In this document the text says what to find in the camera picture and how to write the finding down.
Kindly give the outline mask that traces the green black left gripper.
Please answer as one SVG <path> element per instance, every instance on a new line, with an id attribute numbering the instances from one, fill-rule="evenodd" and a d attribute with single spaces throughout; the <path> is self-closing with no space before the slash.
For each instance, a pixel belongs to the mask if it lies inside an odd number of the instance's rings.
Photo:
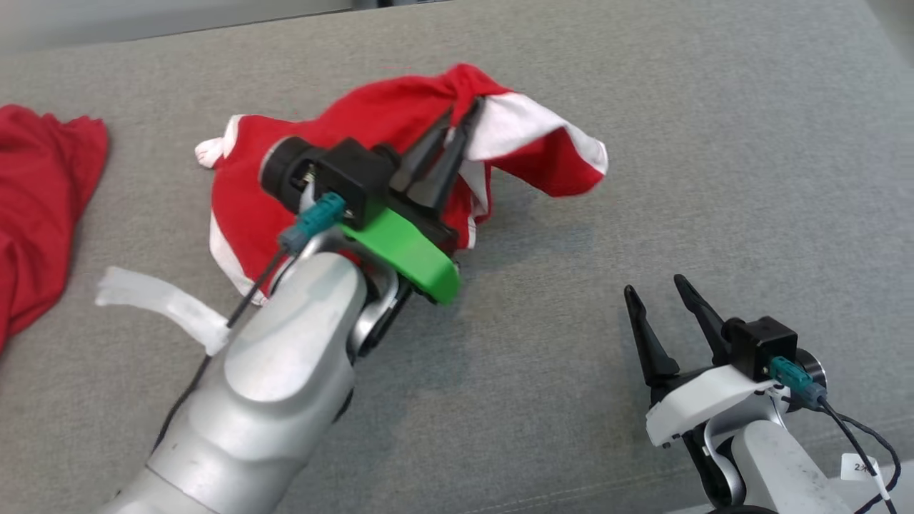
<path id="1" fill-rule="evenodd" d="M 443 212 L 482 114 L 483 99 L 474 99 L 467 113 L 451 127 L 451 109 L 444 111 L 401 159 L 391 179 L 396 195 L 414 195 L 414 203 L 430 212 Z M 421 293 L 440 305 L 450 305 L 461 288 L 451 257 L 401 212 L 392 194 L 372 194 L 359 188 L 336 188 L 347 211 L 339 228 L 368 254 L 388 264 Z"/>

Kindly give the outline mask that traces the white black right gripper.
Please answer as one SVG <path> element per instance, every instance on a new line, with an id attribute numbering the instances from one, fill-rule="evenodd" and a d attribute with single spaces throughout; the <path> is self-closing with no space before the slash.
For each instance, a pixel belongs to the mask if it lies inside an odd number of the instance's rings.
<path id="1" fill-rule="evenodd" d="M 701 372 L 698 377 L 666 394 L 650 407 L 646 413 L 646 432 L 655 447 L 672 442 L 673 436 L 683 435 L 687 430 L 708 422 L 741 401 L 756 397 L 758 391 L 767 393 L 775 384 L 773 380 L 756 383 L 728 365 L 731 346 L 722 337 L 723 319 L 683 274 L 676 274 L 673 282 L 683 305 L 695 316 L 708 342 L 712 351 L 712 364 L 722 367 Z M 647 318 L 646 306 L 636 289 L 627 284 L 623 296 L 644 383 L 649 388 L 665 388 L 679 374 L 679 365 L 669 357 L 654 333 Z"/>

